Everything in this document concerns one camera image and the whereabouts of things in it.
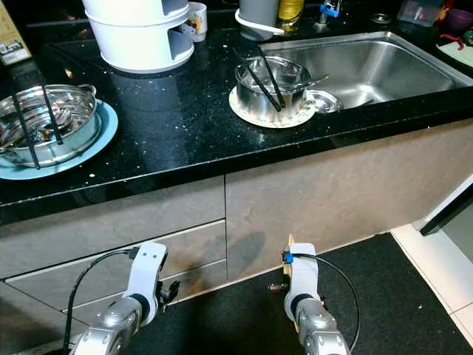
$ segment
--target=black cable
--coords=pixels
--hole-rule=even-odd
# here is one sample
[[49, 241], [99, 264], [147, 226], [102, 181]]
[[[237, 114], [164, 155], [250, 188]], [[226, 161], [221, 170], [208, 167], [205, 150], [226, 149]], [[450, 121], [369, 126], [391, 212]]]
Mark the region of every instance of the black cable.
[[86, 276], [87, 272], [91, 268], [93, 268], [95, 265], [97, 265], [100, 261], [106, 259], [107, 257], [111, 257], [113, 255], [117, 254], [128, 254], [132, 249], [121, 249], [121, 250], [115, 250], [111, 251], [109, 253], [106, 253], [102, 255], [101, 257], [98, 257], [94, 261], [90, 263], [89, 266], [85, 270], [82, 271], [82, 273], [79, 275], [77, 280], [75, 281], [74, 286], [72, 287], [71, 293], [69, 295], [69, 303], [67, 304], [67, 318], [66, 318], [66, 329], [64, 331], [64, 341], [62, 343], [62, 354], [63, 355], [69, 355], [69, 344], [70, 344], [70, 337], [71, 337], [71, 324], [72, 324], [72, 307], [74, 306], [74, 297], [75, 293], [77, 292], [77, 289], [79, 287], [79, 284], [81, 283], [82, 279], [84, 276]]
[[360, 336], [360, 327], [361, 327], [361, 312], [360, 312], [360, 300], [358, 298], [358, 293], [355, 290], [355, 286], [353, 286], [352, 280], [336, 265], [332, 264], [330, 261], [326, 261], [322, 259], [321, 257], [317, 257], [316, 255], [312, 254], [304, 254], [304, 253], [295, 253], [292, 254], [293, 257], [308, 257], [310, 259], [315, 259], [318, 261], [323, 262], [326, 265], [329, 265], [331, 268], [333, 268], [335, 271], [337, 271], [344, 279], [347, 281], [348, 285], [350, 286], [353, 296], [355, 297], [355, 305], [356, 305], [356, 332], [355, 336], [353, 337], [352, 343], [350, 345], [350, 351], [353, 351], [355, 348], [356, 342], [358, 341], [358, 337]]

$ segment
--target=yellow bottle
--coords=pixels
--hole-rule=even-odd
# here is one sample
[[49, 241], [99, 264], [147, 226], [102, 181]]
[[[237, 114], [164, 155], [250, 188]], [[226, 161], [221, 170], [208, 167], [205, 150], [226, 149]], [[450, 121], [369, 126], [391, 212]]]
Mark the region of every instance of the yellow bottle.
[[297, 30], [303, 9], [304, 0], [281, 0], [276, 25], [288, 32]]

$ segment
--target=robotic arm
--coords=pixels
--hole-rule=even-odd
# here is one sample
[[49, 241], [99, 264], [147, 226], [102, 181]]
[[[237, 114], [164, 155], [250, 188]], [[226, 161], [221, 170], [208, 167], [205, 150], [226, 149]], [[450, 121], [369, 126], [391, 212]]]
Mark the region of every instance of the robotic arm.
[[285, 274], [290, 277], [290, 290], [285, 297], [285, 311], [294, 321], [299, 341], [307, 355], [350, 355], [335, 318], [324, 308], [317, 294], [319, 269], [313, 259], [293, 257], [293, 254], [316, 255], [309, 243], [292, 243], [283, 253]]
[[95, 323], [82, 334], [72, 354], [120, 354], [140, 327], [154, 319], [160, 304], [175, 298], [179, 283], [172, 283], [170, 289], [164, 291], [158, 280], [167, 255], [167, 248], [162, 244], [144, 242], [141, 245], [122, 298], [98, 315]]

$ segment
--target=steel bowl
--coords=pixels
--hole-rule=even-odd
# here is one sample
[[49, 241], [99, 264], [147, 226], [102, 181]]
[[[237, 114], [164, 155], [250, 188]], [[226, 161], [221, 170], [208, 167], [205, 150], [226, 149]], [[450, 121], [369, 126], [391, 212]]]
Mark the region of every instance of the steel bowl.
[[[40, 166], [55, 165], [79, 155], [93, 144], [101, 130], [92, 85], [47, 85], [46, 93], [63, 144], [54, 136], [43, 89], [32, 87], [16, 94]], [[34, 167], [18, 118], [11, 96], [0, 101], [0, 155], [16, 165]]]
[[[236, 95], [240, 106], [248, 115], [264, 122], [286, 120], [288, 117], [297, 114], [306, 104], [305, 84], [311, 81], [310, 73], [301, 64], [286, 58], [268, 56], [266, 59], [282, 93], [286, 107], [277, 112], [243, 65], [235, 68]], [[274, 100], [278, 102], [276, 90], [263, 59], [255, 57], [250, 58], [249, 61], [250, 68], [265, 85]]]

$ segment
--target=kitchen sink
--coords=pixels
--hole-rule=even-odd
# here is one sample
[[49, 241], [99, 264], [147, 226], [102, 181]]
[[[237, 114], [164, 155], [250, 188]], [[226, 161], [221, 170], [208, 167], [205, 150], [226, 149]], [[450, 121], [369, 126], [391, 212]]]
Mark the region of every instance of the kitchen sink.
[[345, 108], [473, 85], [473, 80], [391, 32], [262, 45], [266, 55], [293, 59]]

